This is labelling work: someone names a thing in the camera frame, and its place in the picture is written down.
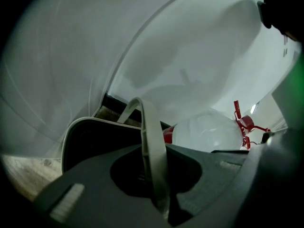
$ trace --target white curved wall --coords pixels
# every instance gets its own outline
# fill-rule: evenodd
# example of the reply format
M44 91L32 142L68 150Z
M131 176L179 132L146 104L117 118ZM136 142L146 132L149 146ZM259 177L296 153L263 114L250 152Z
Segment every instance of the white curved wall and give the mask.
M205 107L233 115L235 100L247 111L289 71L298 46L262 25L257 1L174 1L130 47L109 94L153 102L168 124Z
M1 152L58 157L66 128L94 115L122 53L168 1L33 1L0 61Z

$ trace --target wooden floor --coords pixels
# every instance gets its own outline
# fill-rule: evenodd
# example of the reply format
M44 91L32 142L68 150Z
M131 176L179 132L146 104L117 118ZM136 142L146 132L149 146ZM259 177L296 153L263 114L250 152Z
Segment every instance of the wooden floor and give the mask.
M110 109L102 107L96 117L117 122L119 116ZM130 119L126 124L141 126L140 123ZM44 187L62 175L61 159L2 156L2 163L13 186L30 201L33 201Z

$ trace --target white plastic panel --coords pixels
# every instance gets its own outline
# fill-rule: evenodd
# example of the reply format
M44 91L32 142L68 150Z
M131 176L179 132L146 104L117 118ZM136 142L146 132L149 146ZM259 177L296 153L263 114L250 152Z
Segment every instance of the white plastic panel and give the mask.
M171 125L205 107L232 116L235 100L247 111L286 75L298 48L262 25L258 1L174 1L127 51L109 94L147 99Z
M57 157L66 128L99 109L123 52L169 1L33 1L0 61L2 152Z

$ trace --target curved white handle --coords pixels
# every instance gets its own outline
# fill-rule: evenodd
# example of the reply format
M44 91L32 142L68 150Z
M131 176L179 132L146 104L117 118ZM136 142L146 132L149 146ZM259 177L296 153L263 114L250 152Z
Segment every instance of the curved white handle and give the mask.
M164 216L167 216L170 205L167 152L155 107L146 100L134 98L117 122L123 124L138 105L142 110L142 158L146 179L152 182L155 205Z

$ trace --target light fixture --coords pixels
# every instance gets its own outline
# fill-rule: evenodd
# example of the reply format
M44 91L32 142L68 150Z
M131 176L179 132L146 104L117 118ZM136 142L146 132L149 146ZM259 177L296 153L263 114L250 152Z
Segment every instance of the light fixture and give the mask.
M250 110L250 113L253 114L253 112L255 111L255 109L256 109L256 104L253 105L253 107Z

